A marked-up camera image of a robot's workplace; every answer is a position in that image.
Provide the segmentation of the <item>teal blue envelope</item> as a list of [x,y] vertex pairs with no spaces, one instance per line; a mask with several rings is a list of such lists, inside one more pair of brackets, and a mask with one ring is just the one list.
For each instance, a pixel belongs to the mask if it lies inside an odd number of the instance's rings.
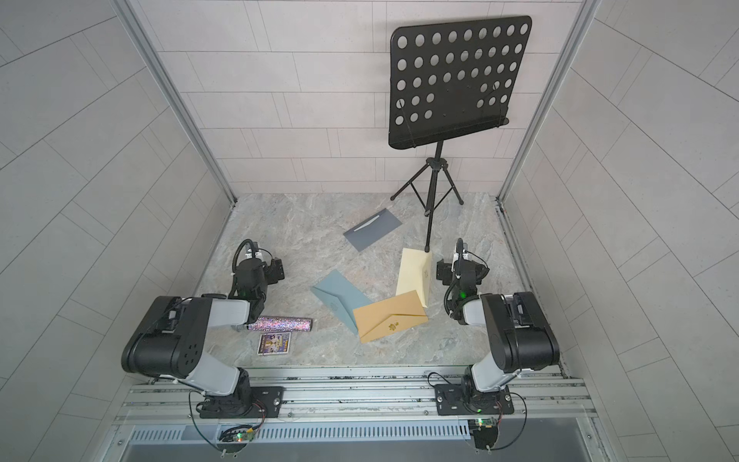
[[358,333],[354,310],[373,303],[336,269],[312,286],[311,292],[354,334]]

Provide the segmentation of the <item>tan kraft envelope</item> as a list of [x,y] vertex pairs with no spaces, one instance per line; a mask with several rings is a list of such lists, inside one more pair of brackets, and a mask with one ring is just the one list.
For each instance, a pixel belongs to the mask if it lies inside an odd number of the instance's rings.
[[356,308],[353,314],[362,344],[428,322],[425,308],[416,291]]

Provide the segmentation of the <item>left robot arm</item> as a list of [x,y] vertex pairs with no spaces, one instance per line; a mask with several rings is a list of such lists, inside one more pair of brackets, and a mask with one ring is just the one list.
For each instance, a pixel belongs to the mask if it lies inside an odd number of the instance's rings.
[[202,394],[201,419],[276,418],[282,387],[250,384],[246,370],[228,366],[206,352],[207,331],[220,326],[250,326],[262,314],[268,287],[285,278],[282,261],[250,239],[231,262],[228,294],[179,298],[158,296],[123,348],[126,373],[169,378]]

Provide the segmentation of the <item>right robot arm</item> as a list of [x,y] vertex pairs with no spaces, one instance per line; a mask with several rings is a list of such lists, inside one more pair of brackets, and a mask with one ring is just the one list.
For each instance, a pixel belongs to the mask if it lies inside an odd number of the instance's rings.
[[481,294],[478,286],[490,271],[485,261],[459,239],[452,260],[437,263],[436,277],[446,287],[445,312],[460,325],[482,326],[489,351],[467,367],[458,384],[434,386],[441,416],[511,415],[508,384],[523,372],[541,371],[559,362],[560,347],[531,292]]

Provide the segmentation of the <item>cream yellow envelope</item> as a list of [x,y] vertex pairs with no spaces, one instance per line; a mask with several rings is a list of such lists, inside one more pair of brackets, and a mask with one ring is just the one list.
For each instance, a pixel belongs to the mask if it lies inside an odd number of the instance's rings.
[[396,295],[415,291],[423,308],[428,307],[432,276],[432,254],[423,250],[404,248],[400,260],[400,272]]

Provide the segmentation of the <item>dark grey envelope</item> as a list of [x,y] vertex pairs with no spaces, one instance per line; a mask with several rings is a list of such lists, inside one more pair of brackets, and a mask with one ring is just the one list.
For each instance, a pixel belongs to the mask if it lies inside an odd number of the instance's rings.
[[358,251],[369,248],[398,227],[402,222],[388,209],[382,209],[372,217],[344,233],[344,237]]

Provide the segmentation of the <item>glittery purple microphone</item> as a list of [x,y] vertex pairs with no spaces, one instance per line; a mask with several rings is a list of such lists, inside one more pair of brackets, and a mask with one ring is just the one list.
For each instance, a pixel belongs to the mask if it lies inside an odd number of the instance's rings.
[[259,332],[310,332],[312,328],[312,319],[295,317],[265,316],[247,325],[248,330]]

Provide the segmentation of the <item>small colourful picture card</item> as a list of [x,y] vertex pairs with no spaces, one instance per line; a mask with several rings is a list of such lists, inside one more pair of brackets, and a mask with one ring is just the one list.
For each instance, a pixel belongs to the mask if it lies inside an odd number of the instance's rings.
[[262,333],[258,345],[260,356],[287,354],[290,351],[292,333],[272,332]]

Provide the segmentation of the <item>white ventilation grille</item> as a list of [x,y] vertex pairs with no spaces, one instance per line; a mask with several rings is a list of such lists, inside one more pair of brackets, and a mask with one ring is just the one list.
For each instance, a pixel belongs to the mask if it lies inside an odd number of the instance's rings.
[[[217,445],[224,425],[162,425],[136,427],[132,445]],[[252,443],[323,443],[368,441],[456,441],[470,440],[468,424],[456,421],[266,423]]]

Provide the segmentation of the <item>right green circuit board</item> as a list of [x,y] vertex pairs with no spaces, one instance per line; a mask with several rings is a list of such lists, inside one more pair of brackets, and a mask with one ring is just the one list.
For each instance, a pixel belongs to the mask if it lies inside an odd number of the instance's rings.
[[492,452],[498,444],[500,429],[491,419],[472,419],[468,421],[471,441],[477,450]]

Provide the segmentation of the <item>green circuit board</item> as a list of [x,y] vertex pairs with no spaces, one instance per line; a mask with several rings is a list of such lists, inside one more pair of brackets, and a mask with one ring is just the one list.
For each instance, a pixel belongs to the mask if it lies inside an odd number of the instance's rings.
[[477,450],[492,452],[498,444],[500,429],[491,419],[472,419],[468,421],[471,441]]
[[252,427],[252,425],[238,425],[238,427],[225,429],[217,439],[217,446],[228,454],[239,452],[255,439],[258,432],[258,427]]

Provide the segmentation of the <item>left green circuit board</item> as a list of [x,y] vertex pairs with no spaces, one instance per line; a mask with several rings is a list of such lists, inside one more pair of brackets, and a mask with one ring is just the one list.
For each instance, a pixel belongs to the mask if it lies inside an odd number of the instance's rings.
[[217,439],[217,446],[228,454],[239,452],[255,439],[258,432],[258,427],[252,427],[252,425],[238,425],[238,427],[225,429]]

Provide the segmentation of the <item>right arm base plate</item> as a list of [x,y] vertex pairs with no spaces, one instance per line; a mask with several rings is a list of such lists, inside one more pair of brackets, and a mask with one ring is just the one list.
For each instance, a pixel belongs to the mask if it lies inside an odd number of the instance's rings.
[[475,387],[456,384],[433,386],[440,416],[492,416],[515,413],[508,387],[498,392],[479,392]]

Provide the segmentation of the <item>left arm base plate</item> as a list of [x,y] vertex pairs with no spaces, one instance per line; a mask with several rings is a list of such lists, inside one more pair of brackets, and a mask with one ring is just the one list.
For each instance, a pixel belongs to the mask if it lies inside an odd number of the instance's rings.
[[201,419],[277,418],[285,389],[240,385],[228,396],[206,395],[196,406]]

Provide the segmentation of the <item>aluminium rail frame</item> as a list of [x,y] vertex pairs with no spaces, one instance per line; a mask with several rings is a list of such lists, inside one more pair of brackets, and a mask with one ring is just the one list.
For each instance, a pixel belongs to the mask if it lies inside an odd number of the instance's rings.
[[[285,389],[279,416],[270,424],[312,422],[492,419],[498,416],[440,416],[433,386],[458,384],[462,366],[256,368],[252,387]],[[504,418],[585,418],[597,414],[585,382],[558,367],[524,372],[508,384],[515,413]]]

